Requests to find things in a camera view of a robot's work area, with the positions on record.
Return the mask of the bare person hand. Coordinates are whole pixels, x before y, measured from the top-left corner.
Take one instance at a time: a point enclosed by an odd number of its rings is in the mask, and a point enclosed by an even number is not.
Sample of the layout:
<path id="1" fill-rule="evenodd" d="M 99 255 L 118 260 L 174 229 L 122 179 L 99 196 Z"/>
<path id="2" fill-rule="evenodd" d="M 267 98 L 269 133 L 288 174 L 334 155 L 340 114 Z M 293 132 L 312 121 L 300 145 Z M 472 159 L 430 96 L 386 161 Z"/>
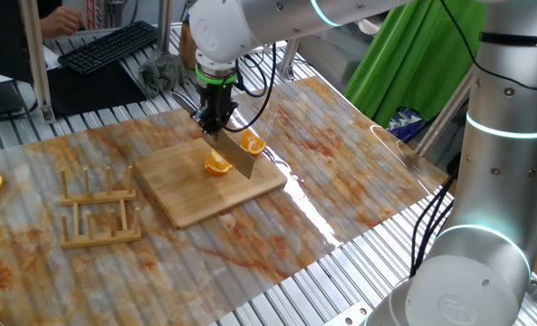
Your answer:
<path id="1" fill-rule="evenodd" d="M 59 6 L 40 20 L 43 39 L 73 35 L 81 30 L 83 26 L 82 13 L 64 6 Z"/>

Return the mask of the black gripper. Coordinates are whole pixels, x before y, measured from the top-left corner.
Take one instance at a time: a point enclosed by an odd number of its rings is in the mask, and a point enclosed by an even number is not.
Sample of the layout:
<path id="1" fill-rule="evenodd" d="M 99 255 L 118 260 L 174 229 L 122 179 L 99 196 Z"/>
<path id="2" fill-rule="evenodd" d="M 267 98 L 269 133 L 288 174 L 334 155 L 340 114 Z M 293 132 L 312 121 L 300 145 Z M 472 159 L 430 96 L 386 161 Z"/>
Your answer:
<path id="1" fill-rule="evenodd" d="M 198 124 L 203 133 L 215 135 L 228 127 L 230 116 L 238 104 L 232 100 L 233 83 L 219 84 L 197 81 L 197 93 L 200 96 L 200 113 Z"/>

